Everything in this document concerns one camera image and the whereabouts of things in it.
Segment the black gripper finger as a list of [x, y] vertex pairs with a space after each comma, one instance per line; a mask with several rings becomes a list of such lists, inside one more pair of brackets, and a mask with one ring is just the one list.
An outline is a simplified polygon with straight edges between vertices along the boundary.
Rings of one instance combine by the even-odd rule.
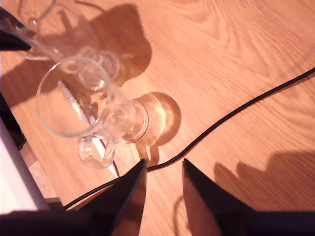
[[247, 213], [254, 210], [183, 161], [183, 194], [193, 236], [249, 236]]
[[81, 210], [91, 213], [92, 236], [139, 235], [146, 199], [147, 162], [140, 160]]
[[34, 34], [34, 31], [28, 29], [16, 17], [2, 7], [0, 8], [0, 30], [6, 33], [22, 31], [26, 34]]
[[29, 51], [32, 47], [17, 38], [16, 36], [0, 32], [0, 50], [1, 51]]

